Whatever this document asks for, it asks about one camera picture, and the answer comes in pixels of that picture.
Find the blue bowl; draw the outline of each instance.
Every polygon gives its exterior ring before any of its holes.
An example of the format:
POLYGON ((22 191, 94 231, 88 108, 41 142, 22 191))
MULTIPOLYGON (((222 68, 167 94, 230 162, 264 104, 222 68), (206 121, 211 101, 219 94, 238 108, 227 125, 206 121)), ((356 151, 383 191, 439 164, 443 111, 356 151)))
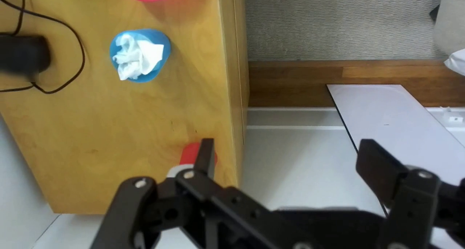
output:
POLYGON ((153 80, 158 75, 163 65, 165 65, 166 60, 168 59, 168 56, 171 53, 170 39, 168 39, 168 37, 164 33, 155 29, 139 29, 119 33, 117 36, 115 36, 115 38, 113 38, 113 41, 110 44, 110 60, 116 70, 118 70, 118 64, 113 60, 113 56, 121 50, 121 47, 117 46, 115 44, 115 41, 118 37, 120 37, 123 34, 129 34, 135 37, 135 39, 148 40, 150 42, 153 42, 153 44, 165 46, 163 48, 161 61, 158 62, 155 67, 153 67, 153 70, 150 73, 146 75, 139 75, 137 79, 128 78, 129 81, 135 83, 146 83, 148 81, 153 80))

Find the wooden baseboard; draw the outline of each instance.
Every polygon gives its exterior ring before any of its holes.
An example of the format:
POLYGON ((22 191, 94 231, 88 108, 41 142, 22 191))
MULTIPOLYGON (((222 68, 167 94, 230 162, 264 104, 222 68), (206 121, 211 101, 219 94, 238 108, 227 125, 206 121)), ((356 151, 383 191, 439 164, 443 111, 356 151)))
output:
POLYGON ((400 84, 423 106, 465 107, 465 77, 443 60, 249 62, 250 107, 330 107, 326 84, 400 84))

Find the white floor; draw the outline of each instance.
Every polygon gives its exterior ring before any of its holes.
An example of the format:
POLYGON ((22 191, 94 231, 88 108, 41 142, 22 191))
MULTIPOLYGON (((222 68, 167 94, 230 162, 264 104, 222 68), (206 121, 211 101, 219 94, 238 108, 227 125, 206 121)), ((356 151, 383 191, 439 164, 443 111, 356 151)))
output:
MULTIPOLYGON (((465 143, 463 128, 454 128, 449 130, 465 143)), ((376 197, 355 171, 355 159, 334 109, 251 111, 241 188, 269 209, 356 206, 382 214, 376 197)), ((63 214, 34 249, 89 248, 100 222, 101 216, 63 214)), ((157 248, 195 247, 175 229, 162 234, 157 248)))

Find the white cloth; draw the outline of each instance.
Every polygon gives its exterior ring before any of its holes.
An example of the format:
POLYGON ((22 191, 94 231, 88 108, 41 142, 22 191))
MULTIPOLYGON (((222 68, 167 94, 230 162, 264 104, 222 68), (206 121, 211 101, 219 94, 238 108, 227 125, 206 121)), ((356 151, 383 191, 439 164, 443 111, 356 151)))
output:
POLYGON ((450 55, 449 59, 444 62, 452 71, 465 75, 465 49, 459 50, 450 55))
POLYGON ((150 73, 161 61, 164 45, 156 45, 144 39, 135 39, 129 34, 118 37, 115 44, 121 50, 113 56, 118 64, 120 80, 137 79, 139 75, 150 73))

